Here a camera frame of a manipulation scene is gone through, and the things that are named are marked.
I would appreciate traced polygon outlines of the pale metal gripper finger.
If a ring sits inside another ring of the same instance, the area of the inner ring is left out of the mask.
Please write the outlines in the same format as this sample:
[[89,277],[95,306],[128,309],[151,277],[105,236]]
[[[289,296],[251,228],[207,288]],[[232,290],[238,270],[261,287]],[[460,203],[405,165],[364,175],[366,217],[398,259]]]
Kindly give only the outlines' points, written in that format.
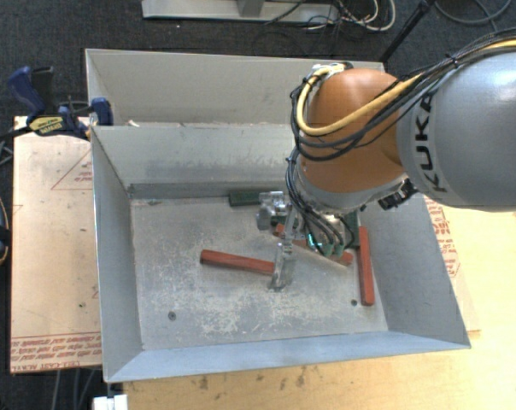
[[296,256],[294,255],[294,245],[293,245],[293,243],[287,243],[284,246],[284,284],[285,285],[291,284],[295,266],[296,266]]
[[278,245],[275,254],[275,261],[273,263],[273,275],[268,286],[270,290],[280,291],[284,288],[283,269],[284,247],[282,245]]

